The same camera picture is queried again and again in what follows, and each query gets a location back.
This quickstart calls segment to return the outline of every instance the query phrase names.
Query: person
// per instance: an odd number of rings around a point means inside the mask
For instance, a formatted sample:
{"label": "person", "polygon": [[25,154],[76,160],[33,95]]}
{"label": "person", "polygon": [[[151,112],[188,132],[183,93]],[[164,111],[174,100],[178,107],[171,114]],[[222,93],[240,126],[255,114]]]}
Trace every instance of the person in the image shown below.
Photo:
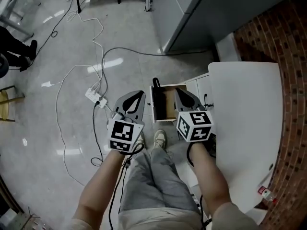
{"label": "person", "polygon": [[3,54],[9,62],[11,67],[19,67],[22,70],[26,70],[29,67],[29,62],[25,57],[29,57],[30,60],[34,60],[36,57],[37,41],[32,40],[30,46],[24,45],[22,42],[14,38],[10,32],[0,26],[0,53]]}
{"label": "person", "polygon": [[[142,136],[137,143],[143,143]],[[201,193],[212,216],[213,230],[258,230],[257,224],[231,202],[229,188],[202,143],[191,146]],[[112,197],[124,155],[110,151],[84,188],[77,210],[66,226],[69,230],[98,230]],[[166,152],[166,134],[158,130],[149,155],[143,149],[135,155],[126,183],[118,230],[200,230],[201,213],[188,187],[180,180]]]}

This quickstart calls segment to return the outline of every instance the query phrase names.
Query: black shoe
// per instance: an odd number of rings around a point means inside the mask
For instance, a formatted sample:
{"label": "black shoe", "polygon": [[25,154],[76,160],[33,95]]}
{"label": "black shoe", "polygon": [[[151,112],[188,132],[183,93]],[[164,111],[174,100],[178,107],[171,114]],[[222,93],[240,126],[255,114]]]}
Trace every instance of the black shoe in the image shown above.
{"label": "black shoe", "polygon": [[36,49],[37,49],[37,41],[32,40],[31,45],[30,45],[30,54],[29,58],[30,60],[34,60],[36,57]]}
{"label": "black shoe", "polygon": [[29,67],[29,62],[24,56],[18,57],[18,64],[17,67],[19,67],[19,71],[27,70]]}

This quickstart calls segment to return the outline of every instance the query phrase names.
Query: open drawer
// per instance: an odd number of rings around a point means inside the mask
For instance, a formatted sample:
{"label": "open drawer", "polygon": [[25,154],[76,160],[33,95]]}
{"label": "open drawer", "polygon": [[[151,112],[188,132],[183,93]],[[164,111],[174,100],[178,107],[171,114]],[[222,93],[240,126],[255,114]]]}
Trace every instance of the open drawer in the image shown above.
{"label": "open drawer", "polygon": [[155,122],[173,122],[176,120],[176,110],[175,110],[175,88],[180,88],[183,90],[187,90],[187,86],[182,84],[167,84],[167,85],[161,85],[161,88],[164,88],[163,94],[166,97],[166,117],[165,119],[157,119],[159,116],[158,109],[156,108],[159,103],[154,103],[154,88],[153,86],[149,87],[150,91],[150,101],[151,101],[151,107],[152,107],[152,117],[153,117],[153,123]]}

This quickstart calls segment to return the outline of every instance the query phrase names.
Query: power plug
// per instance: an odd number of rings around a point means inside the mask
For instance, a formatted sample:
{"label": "power plug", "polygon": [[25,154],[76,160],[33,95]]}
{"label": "power plug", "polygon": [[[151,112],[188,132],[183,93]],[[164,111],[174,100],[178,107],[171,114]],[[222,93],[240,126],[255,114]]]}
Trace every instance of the power plug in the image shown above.
{"label": "power plug", "polygon": [[98,105],[100,108],[104,108],[107,103],[106,99],[103,98],[100,94],[93,91],[92,88],[89,88],[87,90],[85,96],[89,98],[93,103],[100,102],[100,104]]}

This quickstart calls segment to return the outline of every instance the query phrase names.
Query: black pants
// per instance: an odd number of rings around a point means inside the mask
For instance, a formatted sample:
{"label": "black pants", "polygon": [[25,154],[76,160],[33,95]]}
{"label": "black pants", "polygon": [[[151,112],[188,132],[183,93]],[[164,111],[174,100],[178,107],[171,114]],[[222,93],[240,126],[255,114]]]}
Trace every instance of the black pants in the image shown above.
{"label": "black pants", "polygon": [[10,66],[19,66],[20,59],[8,51],[27,57],[30,56],[31,52],[29,46],[26,46],[19,40],[15,39],[7,29],[0,26],[0,53],[7,58]]}

